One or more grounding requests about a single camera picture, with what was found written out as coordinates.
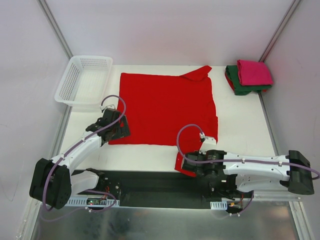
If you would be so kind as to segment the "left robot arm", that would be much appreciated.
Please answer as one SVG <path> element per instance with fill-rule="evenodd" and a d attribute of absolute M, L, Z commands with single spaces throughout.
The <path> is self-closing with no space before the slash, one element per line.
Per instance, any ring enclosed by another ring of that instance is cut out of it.
<path fill-rule="evenodd" d="M 82 138 L 64 153 L 37 161 L 29 189 L 31 198 L 59 210 L 71 196 L 86 191 L 99 195 L 105 191 L 107 182 L 102 171 L 88 168 L 74 174 L 76 168 L 104 144 L 130 135 L 127 117 L 122 112 L 112 108 L 102 112 L 102 117 L 89 125 Z"/>

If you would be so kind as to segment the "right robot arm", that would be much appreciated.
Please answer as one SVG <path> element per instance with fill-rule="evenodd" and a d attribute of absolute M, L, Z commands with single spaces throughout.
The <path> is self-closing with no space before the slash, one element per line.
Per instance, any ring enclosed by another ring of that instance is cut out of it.
<path fill-rule="evenodd" d="M 175 170 L 195 178 L 203 197 L 248 198 L 253 191 L 286 189 L 296 195 L 313 195 L 310 162 L 296 150 L 278 156 L 245 156 L 210 149 L 177 154 Z"/>

